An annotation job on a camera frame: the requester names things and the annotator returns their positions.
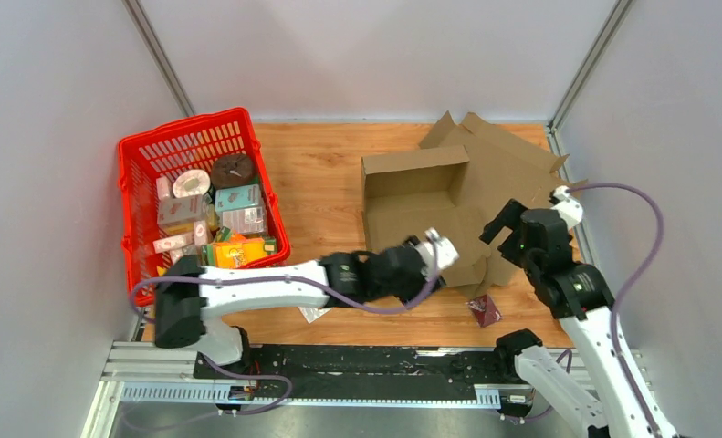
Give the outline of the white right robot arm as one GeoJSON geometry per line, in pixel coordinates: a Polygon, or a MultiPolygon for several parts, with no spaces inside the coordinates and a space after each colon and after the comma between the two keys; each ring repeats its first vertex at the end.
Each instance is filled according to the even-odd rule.
{"type": "Polygon", "coordinates": [[[654,403],[616,320],[618,307],[596,266],[574,259],[570,229],[581,220],[574,200],[530,209],[510,200],[485,225],[491,243],[503,228],[500,254],[520,267],[534,292],[567,333],[591,379],[584,389],[530,330],[497,340],[494,369],[508,382],[522,379],[542,395],[580,437],[676,437],[676,428],[654,403]]]}

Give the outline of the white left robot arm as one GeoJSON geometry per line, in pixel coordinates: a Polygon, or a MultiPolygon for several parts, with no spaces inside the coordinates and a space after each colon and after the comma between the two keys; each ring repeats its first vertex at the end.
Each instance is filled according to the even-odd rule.
{"type": "Polygon", "coordinates": [[[444,283],[459,255],[451,241],[430,234],[380,253],[333,253],[293,266],[229,269],[202,266],[186,255],[153,279],[153,342],[194,349],[232,379],[251,370],[248,337],[226,315],[268,308],[356,308],[391,315],[424,301],[444,283]]]}

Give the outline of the brown cardboard box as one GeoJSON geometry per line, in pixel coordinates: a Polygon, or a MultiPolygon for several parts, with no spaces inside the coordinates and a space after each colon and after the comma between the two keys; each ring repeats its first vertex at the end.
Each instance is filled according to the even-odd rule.
{"type": "Polygon", "coordinates": [[[442,271],[449,287],[477,286],[488,251],[479,241],[486,219],[462,198],[470,158],[462,145],[361,158],[362,210],[367,248],[374,252],[435,229],[459,258],[442,271]]]}

